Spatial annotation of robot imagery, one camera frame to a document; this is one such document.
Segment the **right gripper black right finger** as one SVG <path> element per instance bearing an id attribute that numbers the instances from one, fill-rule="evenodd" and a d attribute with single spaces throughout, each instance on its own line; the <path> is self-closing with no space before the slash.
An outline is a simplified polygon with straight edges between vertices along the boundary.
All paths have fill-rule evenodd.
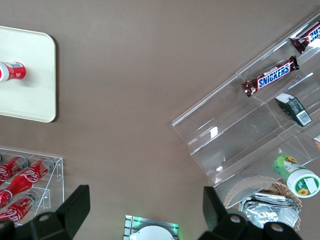
<path id="1" fill-rule="evenodd" d="M 208 230 L 200 240 L 264 240 L 264 231 L 239 211 L 227 211 L 212 186 L 203 188 L 202 212 Z"/>

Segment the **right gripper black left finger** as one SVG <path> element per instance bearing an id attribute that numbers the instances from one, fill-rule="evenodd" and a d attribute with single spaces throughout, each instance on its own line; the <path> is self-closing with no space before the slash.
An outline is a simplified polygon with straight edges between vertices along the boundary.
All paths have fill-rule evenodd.
<path id="1" fill-rule="evenodd" d="M 43 212 L 15 229 L 16 240 L 72 240 L 91 209 L 89 185 L 79 185 L 54 212 Z"/>

